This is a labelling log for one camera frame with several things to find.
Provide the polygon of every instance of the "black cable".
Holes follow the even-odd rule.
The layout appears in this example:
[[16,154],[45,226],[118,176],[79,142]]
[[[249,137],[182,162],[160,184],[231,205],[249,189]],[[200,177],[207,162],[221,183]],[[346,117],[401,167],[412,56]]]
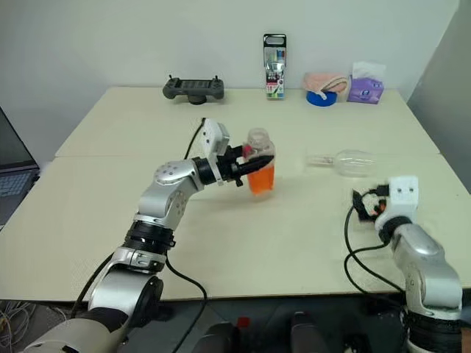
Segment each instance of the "black cable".
[[187,328],[187,330],[185,331],[185,333],[183,334],[183,336],[181,337],[180,341],[177,343],[177,345],[175,346],[175,348],[171,351],[172,353],[176,353],[178,351],[178,349],[182,346],[183,342],[185,341],[185,339],[187,338],[187,336],[190,334],[191,330],[193,329],[194,325],[196,324],[196,322],[199,320],[199,318],[201,317],[201,314],[203,314],[203,311],[205,310],[205,307],[206,307],[206,304],[208,303],[208,294],[206,293],[206,290],[203,288],[202,285],[200,285],[197,281],[195,281],[194,279],[191,279],[190,277],[188,276],[185,276],[184,274],[180,273],[179,271],[177,271],[170,263],[169,261],[169,258],[167,257],[167,260],[165,261],[165,264],[167,265],[167,267],[169,268],[169,270],[175,275],[175,276],[178,276],[179,278],[182,278],[192,284],[194,284],[195,286],[197,286],[201,292],[203,293],[203,302],[201,304],[201,307],[197,313],[197,315],[194,317],[193,321],[191,322],[190,326]]
[[[371,193],[375,193],[374,190],[369,190],[367,191],[366,193],[364,193],[363,195],[361,195],[361,198],[365,197],[366,195],[368,194],[371,194]],[[373,275],[374,277],[380,279],[381,281],[385,282],[386,284],[388,285],[391,285],[393,288],[396,288],[397,290],[399,290],[399,292],[401,293],[405,293],[405,291],[399,287],[398,285],[396,285],[395,283],[387,280],[386,278],[384,278],[383,276],[381,276],[380,274],[377,274],[376,272],[374,272],[373,270],[371,270],[370,268],[368,268],[366,265],[364,265],[360,259],[356,256],[357,253],[359,252],[367,252],[367,251],[373,251],[373,250],[378,250],[378,249],[383,249],[385,247],[387,247],[389,244],[388,243],[383,243],[381,245],[377,245],[377,246],[368,246],[368,247],[364,247],[364,248],[359,248],[359,249],[356,249],[356,250],[353,250],[352,249],[352,246],[350,245],[350,240],[348,238],[348,225],[349,225],[349,222],[350,222],[350,217],[353,213],[353,210],[354,210],[354,206],[352,206],[348,213],[347,213],[347,217],[345,218],[345,225],[344,225],[344,237],[345,237],[345,245],[347,246],[347,249],[348,249],[348,255],[345,257],[344,259],[344,271],[345,271],[345,274],[348,278],[348,280],[350,281],[350,283],[357,289],[359,290],[360,292],[362,292],[364,295],[368,296],[369,298],[372,298],[372,299],[376,299],[376,300],[381,300],[383,302],[387,302],[388,304],[390,304],[392,307],[395,307],[399,310],[399,316],[403,315],[404,317],[404,322],[401,322],[401,324],[403,325],[403,330],[401,332],[401,337],[399,339],[399,346],[397,347],[396,349],[396,352],[402,352],[403,351],[403,347],[405,345],[405,342],[407,340],[407,337],[408,337],[408,323],[407,323],[407,312],[406,310],[404,309],[404,307],[401,305],[401,303],[399,302],[396,302],[395,300],[392,300],[390,298],[388,298],[387,296],[383,296],[383,295],[379,295],[379,294],[374,294],[374,293],[371,293],[365,289],[363,289],[362,287],[360,287],[360,285],[358,285],[355,280],[352,278],[352,276],[350,275],[350,272],[348,271],[348,260],[352,257],[356,262],[357,264],[359,264],[366,272],[368,272],[369,274]]]
[[188,156],[190,154],[191,147],[193,146],[194,139],[197,137],[198,132],[203,128],[203,125],[205,125],[205,120],[206,120],[206,118],[202,118],[201,123],[199,124],[198,128],[195,130],[195,132],[193,134],[193,137],[190,140],[190,144],[188,145],[188,148],[186,150],[185,156],[183,158],[184,160],[186,160],[188,158]]
[[96,268],[95,272],[88,279],[87,283],[85,283],[85,287],[80,292],[77,300],[74,303],[74,306],[72,307],[71,313],[68,316],[69,319],[70,318],[75,318],[75,315],[77,314],[79,306],[82,304],[82,300],[85,297],[85,294],[87,293],[88,289],[92,285],[92,283],[95,280],[96,276],[98,276],[98,274],[102,271],[102,269],[110,262],[111,257],[113,257],[113,253],[111,253],[106,259],[103,260],[102,263],[100,263],[100,266],[98,266],[98,268]]
[[[206,118],[202,118],[201,119],[201,123],[199,124],[198,128],[196,129],[196,131],[194,132],[193,134],[193,137],[191,138],[190,140],[190,144],[188,145],[188,148],[186,149],[186,153],[185,153],[185,157],[183,159],[187,159],[189,154],[190,154],[190,150],[191,150],[191,147],[193,146],[193,142],[194,140],[196,139],[199,131],[203,128],[203,125],[205,124],[205,120]],[[179,278],[181,279],[184,279],[188,282],[190,282],[191,284],[197,286],[200,290],[201,290],[201,293],[203,294],[203,300],[202,300],[202,303],[201,303],[201,307],[197,313],[197,315],[194,317],[193,321],[191,322],[190,326],[187,328],[187,330],[185,331],[185,333],[183,334],[183,336],[181,337],[181,339],[178,341],[177,345],[175,346],[175,348],[171,351],[172,353],[176,353],[178,351],[178,349],[182,346],[183,342],[185,341],[185,339],[188,337],[188,335],[190,334],[191,330],[194,328],[194,325],[198,322],[199,318],[201,317],[201,314],[203,314],[203,311],[205,310],[205,307],[206,307],[206,304],[208,303],[208,294],[206,293],[206,290],[203,288],[203,286],[201,284],[199,284],[197,281],[195,281],[194,279],[188,277],[188,276],[185,276],[184,274],[182,274],[181,272],[177,271],[170,263],[169,261],[169,256],[167,255],[167,260],[165,261],[165,264],[166,266],[169,268],[169,270],[175,275],[175,276],[178,276]]]
[[368,246],[366,248],[359,248],[359,249],[356,249],[354,252],[348,254],[345,259],[344,259],[344,271],[345,271],[345,274],[347,275],[347,278],[348,280],[350,281],[350,283],[352,283],[352,285],[358,289],[360,292],[362,292],[363,294],[365,294],[366,296],[370,296],[374,299],[378,299],[378,300],[383,300],[385,302],[388,302],[390,305],[392,305],[393,307],[402,307],[402,305],[386,296],[381,296],[381,295],[377,295],[377,294],[374,294],[374,293],[371,293],[365,289],[363,289],[362,287],[360,287],[360,285],[358,283],[355,282],[355,280],[353,280],[352,278],[352,275],[350,274],[350,271],[348,270],[348,260],[353,257],[354,254],[357,254],[359,252],[368,252],[368,251],[372,251],[372,250],[378,250],[378,249],[382,249],[382,248],[385,248],[387,247],[388,244],[381,244],[381,245],[377,245],[377,246]]
[[[372,193],[372,191],[368,191],[366,193],[364,193],[361,197],[365,197],[366,195],[368,195],[369,193]],[[360,265],[360,267],[362,267],[366,272],[368,272],[369,274],[371,274],[372,276],[378,278],[379,280],[385,282],[386,284],[392,286],[393,288],[397,289],[399,292],[401,293],[405,293],[404,290],[399,286],[399,285],[396,285],[395,283],[389,281],[388,279],[384,278],[383,276],[381,276],[380,274],[377,274],[376,272],[374,272],[373,270],[371,270],[370,268],[368,268],[364,263],[361,262],[361,260],[356,256],[356,253],[353,251],[352,249],[352,246],[350,245],[350,241],[348,239],[348,224],[350,222],[350,216],[352,215],[352,212],[354,210],[354,207],[352,206],[348,213],[347,213],[347,217],[345,218],[345,225],[344,225],[344,238],[345,238],[345,245],[347,246],[347,249],[348,249],[348,255],[347,257],[350,258],[352,257],[356,262],[357,264]]]

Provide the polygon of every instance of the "marker box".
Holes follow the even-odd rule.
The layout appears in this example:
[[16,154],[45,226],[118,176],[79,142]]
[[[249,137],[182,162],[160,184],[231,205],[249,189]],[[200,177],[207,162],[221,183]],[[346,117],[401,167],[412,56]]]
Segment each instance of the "marker box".
[[263,35],[266,97],[285,98],[286,35]]

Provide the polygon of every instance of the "laptop screen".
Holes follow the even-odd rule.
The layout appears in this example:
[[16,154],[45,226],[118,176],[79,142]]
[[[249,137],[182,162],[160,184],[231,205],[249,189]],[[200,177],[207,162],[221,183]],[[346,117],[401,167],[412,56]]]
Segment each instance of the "laptop screen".
[[36,165],[36,162],[0,108],[0,171],[29,165]]

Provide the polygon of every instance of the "pink towel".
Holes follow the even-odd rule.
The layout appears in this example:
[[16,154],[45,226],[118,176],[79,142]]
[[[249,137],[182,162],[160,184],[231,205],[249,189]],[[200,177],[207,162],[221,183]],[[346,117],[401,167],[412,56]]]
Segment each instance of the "pink towel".
[[323,92],[343,92],[348,86],[348,79],[341,74],[307,73],[304,75],[302,86],[305,90],[319,94],[325,100],[327,97]]

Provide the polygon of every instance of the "orange bottle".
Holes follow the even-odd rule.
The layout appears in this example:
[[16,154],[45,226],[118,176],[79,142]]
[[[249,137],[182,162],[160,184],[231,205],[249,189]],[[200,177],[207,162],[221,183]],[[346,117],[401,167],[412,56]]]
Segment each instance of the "orange bottle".
[[[244,158],[250,160],[253,157],[274,156],[275,145],[270,140],[265,129],[256,128],[249,131],[247,145],[244,146]],[[248,174],[250,190],[254,195],[261,195],[273,190],[275,178],[275,159],[261,170]]]

